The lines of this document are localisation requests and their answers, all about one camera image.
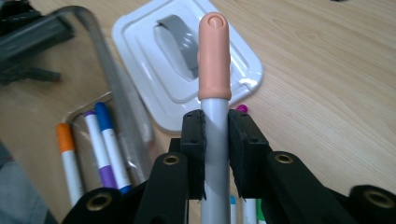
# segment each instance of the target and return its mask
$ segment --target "pink rubber tip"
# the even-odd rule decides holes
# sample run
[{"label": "pink rubber tip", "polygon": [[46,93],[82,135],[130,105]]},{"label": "pink rubber tip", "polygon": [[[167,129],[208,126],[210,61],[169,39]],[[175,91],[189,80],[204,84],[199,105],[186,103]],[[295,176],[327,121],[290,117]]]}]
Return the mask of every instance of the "pink rubber tip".
[{"label": "pink rubber tip", "polygon": [[231,99],[230,63],[228,22],[218,12],[210,12],[199,25],[199,100]]}]

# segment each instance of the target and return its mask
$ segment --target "orange marker cap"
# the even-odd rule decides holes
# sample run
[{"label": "orange marker cap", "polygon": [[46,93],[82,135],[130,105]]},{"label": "orange marker cap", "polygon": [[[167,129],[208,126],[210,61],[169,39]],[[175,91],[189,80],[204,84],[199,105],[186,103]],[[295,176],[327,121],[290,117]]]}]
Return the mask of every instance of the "orange marker cap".
[{"label": "orange marker cap", "polygon": [[56,134],[58,135],[58,143],[61,153],[67,150],[74,150],[73,136],[70,126],[67,123],[60,123],[56,126]]},{"label": "orange marker cap", "polygon": [[230,63],[228,22],[218,12],[207,13],[199,24],[199,100],[231,99]]}]

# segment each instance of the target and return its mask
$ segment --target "white plastic base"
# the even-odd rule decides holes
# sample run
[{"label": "white plastic base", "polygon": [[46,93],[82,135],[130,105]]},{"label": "white plastic base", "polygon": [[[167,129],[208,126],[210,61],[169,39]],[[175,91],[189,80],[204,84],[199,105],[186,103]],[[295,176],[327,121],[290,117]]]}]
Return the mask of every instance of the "white plastic base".
[{"label": "white plastic base", "polygon": [[[168,41],[170,35],[158,20],[179,16],[198,43],[199,22],[211,11],[218,10],[207,0],[154,0],[122,16],[113,27],[113,39],[129,75],[149,113],[166,131],[179,133],[184,114],[201,106],[198,78],[191,78],[177,45]],[[230,104],[234,104],[260,85],[262,64],[231,25],[230,40]]]}]

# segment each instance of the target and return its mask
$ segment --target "purple marker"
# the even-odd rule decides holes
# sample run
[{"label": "purple marker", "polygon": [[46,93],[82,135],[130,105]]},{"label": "purple marker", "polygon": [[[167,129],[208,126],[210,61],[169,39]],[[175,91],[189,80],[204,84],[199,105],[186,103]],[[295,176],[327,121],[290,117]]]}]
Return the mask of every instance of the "purple marker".
[{"label": "purple marker", "polygon": [[113,169],[111,168],[111,164],[107,156],[106,146],[102,139],[96,114],[93,111],[88,111],[84,115],[88,131],[90,132],[93,152],[96,157],[103,187],[116,189],[116,179],[114,178]]},{"label": "purple marker", "polygon": [[245,114],[248,113],[248,107],[246,105],[239,105],[236,107],[236,110],[244,112]]}]

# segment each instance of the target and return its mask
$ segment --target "marker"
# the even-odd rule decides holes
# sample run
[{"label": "marker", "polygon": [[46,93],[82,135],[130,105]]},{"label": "marker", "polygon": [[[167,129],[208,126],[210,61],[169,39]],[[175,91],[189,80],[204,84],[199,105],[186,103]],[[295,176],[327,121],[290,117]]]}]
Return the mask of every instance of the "marker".
[{"label": "marker", "polygon": [[107,106],[101,102],[96,103],[95,112],[99,120],[103,139],[105,140],[107,154],[111,161],[111,167],[113,167],[117,186],[121,193],[126,193],[132,189],[131,181],[126,173],[126,167],[120,153],[117,137],[114,133],[113,124],[111,122]]},{"label": "marker", "polygon": [[56,126],[56,134],[64,162],[64,174],[66,176],[70,203],[74,206],[84,194],[84,188],[82,187],[81,177],[78,172],[72,132],[68,124],[60,123]]},{"label": "marker", "polygon": [[102,135],[100,134],[96,114],[93,111],[88,111],[84,115],[103,187],[116,189],[116,179],[114,178],[113,169],[111,168],[110,161],[108,160],[106,146],[103,142]]},{"label": "marker", "polygon": [[245,114],[247,114],[247,113],[248,113],[248,107],[247,107],[246,105],[239,105],[239,106],[237,106],[237,107],[236,107],[236,109],[235,109],[235,110],[238,110],[238,111],[244,112]]},{"label": "marker", "polygon": [[236,199],[230,196],[231,224],[236,224]]},{"label": "marker", "polygon": [[262,213],[262,200],[257,199],[256,204],[257,204],[257,219],[259,220],[259,224],[266,224],[267,222],[265,221],[264,214]]},{"label": "marker", "polygon": [[206,14],[199,25],[198,99],[205,113],[205,193],[201,223],[230,223],[228,111],[230,90],[230,35],[228,22],[218,12]]},{"label": "marker", "polygon": [[244,224],[257,223],[256,199],[245,199],[245,201],[243,201],[242,210],[244,214]]}]

